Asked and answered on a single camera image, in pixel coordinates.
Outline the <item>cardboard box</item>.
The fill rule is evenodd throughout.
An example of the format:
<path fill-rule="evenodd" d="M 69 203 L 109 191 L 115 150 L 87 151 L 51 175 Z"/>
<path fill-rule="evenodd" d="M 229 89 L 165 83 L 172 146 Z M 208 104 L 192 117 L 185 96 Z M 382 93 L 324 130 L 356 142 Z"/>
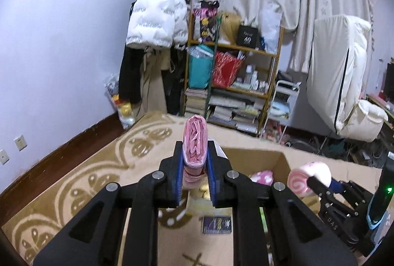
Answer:
<path fill-rule="evenodd" d="M 353 181 L 371 193 L 377 190 L 381 170 L 354 163 L 327 159 L 304 151 L 283 149 L 221 148 L 215 144 L 219 156 L 230 160 L 236 171 L 250 177 L 259 171 L 271 170 L 274 182 L 282 182 L 299 196 L 314 213 L 320 205 L 318 197 L 307 186 L 307 179 L 315 176 L 330 187 L 331 179 Z"/>

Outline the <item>pink plastic bags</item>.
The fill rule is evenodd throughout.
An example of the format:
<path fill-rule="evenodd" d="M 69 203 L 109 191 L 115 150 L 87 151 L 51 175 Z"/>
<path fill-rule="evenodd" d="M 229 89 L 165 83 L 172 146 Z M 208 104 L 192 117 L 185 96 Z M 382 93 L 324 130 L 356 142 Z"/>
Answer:
<path fill-rule="evenodd" d="M 208 152 L 208 127 L 205 118 L 193 115 L 184 126 L 182 155 L 184 162 L 183 187 L 195 189 L 205 175 Z"/>

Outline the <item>stack of books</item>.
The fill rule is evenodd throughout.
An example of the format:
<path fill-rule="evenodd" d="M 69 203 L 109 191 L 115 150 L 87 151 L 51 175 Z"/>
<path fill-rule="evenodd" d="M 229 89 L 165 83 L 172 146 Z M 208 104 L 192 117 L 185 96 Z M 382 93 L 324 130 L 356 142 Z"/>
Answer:
<path fill-rule="evenodd" d="M 257 136 L 266 115 L 265 94 L 238 88 L 191 89 L 184 95 L 184 114 L 201 115 L 208 123 Z"/>

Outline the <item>white recliner chair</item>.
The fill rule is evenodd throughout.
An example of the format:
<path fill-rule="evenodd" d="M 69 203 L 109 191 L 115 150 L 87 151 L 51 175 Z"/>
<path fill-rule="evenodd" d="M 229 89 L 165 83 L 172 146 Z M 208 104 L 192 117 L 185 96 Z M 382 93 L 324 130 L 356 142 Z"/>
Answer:
<path fill-rule="evenodd" d="M 336 15 L 314 22 L 307 98 L 330 130 L 345 139 L 373 142 L 388 116 L 363 99 L 371 24 Z"/>

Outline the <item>red patterned bag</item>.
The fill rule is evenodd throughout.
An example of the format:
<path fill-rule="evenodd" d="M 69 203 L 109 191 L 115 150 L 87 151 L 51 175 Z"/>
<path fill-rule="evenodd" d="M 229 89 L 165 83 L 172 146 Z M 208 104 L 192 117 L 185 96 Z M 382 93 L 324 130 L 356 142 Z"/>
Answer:
<path fill-rule="evenodd" d="M 242 59 L 238 59 L 229 53 L 217 52 L 213 70 L 213 85 L 221 88 L 230 87 L 235 81 L 242 64 Z"/>

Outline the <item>beige patterned carpet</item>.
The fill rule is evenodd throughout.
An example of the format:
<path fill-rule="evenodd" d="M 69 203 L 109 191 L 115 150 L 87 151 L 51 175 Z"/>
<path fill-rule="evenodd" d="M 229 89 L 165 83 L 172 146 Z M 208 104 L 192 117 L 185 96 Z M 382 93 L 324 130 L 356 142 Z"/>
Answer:
<path fill-rule="evenodd" d="M 104 186 L 110 182 L 121 186 L 137 183 L 158 170 L 161 160 L 173 155 L 176 142 L 183 142 L 185 123 L 185 119 L 163 114 L 144 118 L 121 138 L 80 164 L 7 222 L 1 264 L 34 265 L 38 253 Z M 208 127 L 208 141 L 221 148 L 288 149 L 212 126 Z M 205 183 L 209 185 L 206 168 L 200 186 Z M 202 234 L 204 216 L 232 218 L 232 208 L 215 208 L 211 199 L 202 198 L 199 187 L 185 189 L 182 176 L 179 206 L 158 210 L 157 265 L 235 265 L 233 230 L 228 235 Z M 340 194 L 332 194 L 352 208 Z M 319 197 L 317 203 L 320 208 L 314 214 L 326 225 L 320 218 Z"/>

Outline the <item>yellow dog plush toy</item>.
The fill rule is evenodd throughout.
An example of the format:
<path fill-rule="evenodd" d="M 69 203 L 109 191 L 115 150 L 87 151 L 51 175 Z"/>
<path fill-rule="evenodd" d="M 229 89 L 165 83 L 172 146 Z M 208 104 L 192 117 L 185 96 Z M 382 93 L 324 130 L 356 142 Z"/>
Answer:
<path fill-rule="evenodd" d="M 210 188 L 207 183 L 199 187 L 199 192 L 201 192 L 203 199 L 210 200 Z"/>

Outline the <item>teal bag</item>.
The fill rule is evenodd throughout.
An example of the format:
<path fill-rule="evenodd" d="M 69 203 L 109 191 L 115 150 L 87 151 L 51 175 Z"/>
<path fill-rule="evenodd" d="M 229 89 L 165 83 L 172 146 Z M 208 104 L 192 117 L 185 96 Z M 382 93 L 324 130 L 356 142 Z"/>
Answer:
<path fill-rule="evenodd" d="M 214 52 L 208 46 L 199 44 L 189 48 L 188 56 L 189 88 L 206 89 L 210 83 Z"/>

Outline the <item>yellow wooden shelf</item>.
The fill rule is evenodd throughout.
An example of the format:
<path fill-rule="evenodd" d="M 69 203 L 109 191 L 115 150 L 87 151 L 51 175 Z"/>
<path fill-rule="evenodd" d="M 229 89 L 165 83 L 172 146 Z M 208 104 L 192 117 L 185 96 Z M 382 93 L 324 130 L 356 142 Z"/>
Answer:
<path fill-rule="evenodd" d="M 261 48 L 259 31 L 239 16 L 208 9 L 190 14 L 184 84 L 185 115 L 258 137 L 268 118 L 280 45 Z"/>

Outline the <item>bag of toys by wall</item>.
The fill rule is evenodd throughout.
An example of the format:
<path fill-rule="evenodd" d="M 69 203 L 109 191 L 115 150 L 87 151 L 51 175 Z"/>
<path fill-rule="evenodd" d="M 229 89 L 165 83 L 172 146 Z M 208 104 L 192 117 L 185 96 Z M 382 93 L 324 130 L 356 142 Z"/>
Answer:
<path fill-rule="evenodd" d="M 116 110 L 119 121 L 124 130 L 130 129 L 136 123 L 131 103 L 119 96 L 119 76 L 110 75 L 104 83 L 105 94 Z"/>

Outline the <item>magenta plush bear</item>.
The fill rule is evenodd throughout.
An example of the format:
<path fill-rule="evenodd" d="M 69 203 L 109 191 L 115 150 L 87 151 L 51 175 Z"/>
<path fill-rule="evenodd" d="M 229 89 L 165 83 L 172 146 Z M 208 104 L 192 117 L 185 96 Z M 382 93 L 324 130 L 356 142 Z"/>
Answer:
<path fill-rule="evenodd" d="M 271 170 L 264 170 L 254 173 L 250 176 L 250 179 L 255 183 L 267 186 L 271 186 L 274 182 L 274 176 Z"/>

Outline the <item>wall socket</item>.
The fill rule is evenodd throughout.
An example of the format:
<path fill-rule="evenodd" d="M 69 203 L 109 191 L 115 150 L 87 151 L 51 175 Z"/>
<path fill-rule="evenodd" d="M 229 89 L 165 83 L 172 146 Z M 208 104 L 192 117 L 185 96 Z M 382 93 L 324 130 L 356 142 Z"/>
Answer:
<path fill-rule="evenodd" d="M 20 135 L 19 137 L 16 137 L 14 139 L 14 142 L 15 142 L 15 145 L 16 145 L 18 151 L 22 151 L 22 150 L 24 150 L 24 148 L 27 147 L 27 142 L 26 142 L 26 140 L 25 140 L 23 135 Z"/>
<path fill-rule="evenodd" d="M 0 162 L 2 165 L 6 164 L 6 162 L 8 162 L 9 160 L 9 156 L 6 152 L 6 150 L 2 149 L 0 150 Z"/>

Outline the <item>blonde wig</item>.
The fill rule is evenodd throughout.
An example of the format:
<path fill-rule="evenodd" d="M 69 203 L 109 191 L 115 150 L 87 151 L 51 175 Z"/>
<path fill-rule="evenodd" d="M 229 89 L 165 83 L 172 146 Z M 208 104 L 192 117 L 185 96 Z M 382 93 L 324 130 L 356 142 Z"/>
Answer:
<path fill-rule="evenodd" d="M 220 17 L 221 23 L 219 40 L 228 45 L 235 45 L 238 30 L 242 22 L 240 16 L 229 11 L 221 11 Z"/>

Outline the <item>anime print bag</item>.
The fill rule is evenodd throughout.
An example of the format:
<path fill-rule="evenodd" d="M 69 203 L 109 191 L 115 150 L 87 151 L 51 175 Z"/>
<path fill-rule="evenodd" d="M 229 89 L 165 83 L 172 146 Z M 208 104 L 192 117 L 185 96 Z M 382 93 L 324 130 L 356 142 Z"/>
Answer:
<path fill-rule="evenodd" d="M 194 38 L 200 42 L 215 40 L 218 1 L 199 1 L 193 6 Z"/>

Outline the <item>lower wall socket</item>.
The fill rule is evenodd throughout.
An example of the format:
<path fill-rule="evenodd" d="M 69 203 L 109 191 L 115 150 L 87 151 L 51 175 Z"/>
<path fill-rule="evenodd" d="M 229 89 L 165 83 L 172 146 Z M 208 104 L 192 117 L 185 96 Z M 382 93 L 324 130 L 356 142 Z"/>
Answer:
<path fill-rule="evenodd" d="M 9 160 L 9 156 L 6 152 L 6 150 L 2 149 L 0 150 L 0 162 L 2 165 L 6 164 L 6 162 L 8 162 Z"/>

